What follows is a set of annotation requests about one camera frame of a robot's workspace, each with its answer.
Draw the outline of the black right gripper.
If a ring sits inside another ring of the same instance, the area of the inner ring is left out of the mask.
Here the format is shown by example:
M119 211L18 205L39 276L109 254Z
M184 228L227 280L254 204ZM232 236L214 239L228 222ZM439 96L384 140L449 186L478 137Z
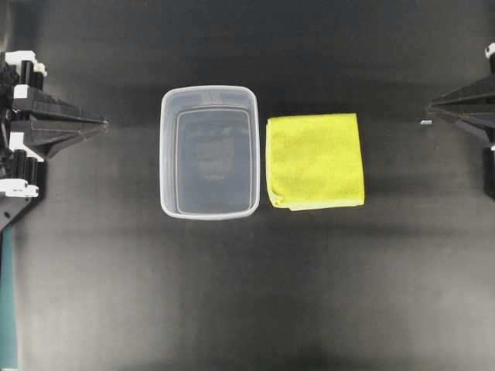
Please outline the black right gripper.
M483 146L490 146L483 152L484 191L494 199L494 119L472 117L494 114L494 43L486 47L485 55L491 75L435 98L425 113L432 120L454 124L480 139Z

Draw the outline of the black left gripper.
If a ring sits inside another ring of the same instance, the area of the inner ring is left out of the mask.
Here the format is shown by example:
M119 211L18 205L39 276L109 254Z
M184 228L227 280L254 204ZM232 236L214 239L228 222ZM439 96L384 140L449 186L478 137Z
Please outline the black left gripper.
M105 117L42 91L46 76L33 51L1 52L1 194L6 197L36 198L40 162L107 132ZM68 121L30 121L25 133L20 123L33 115Z

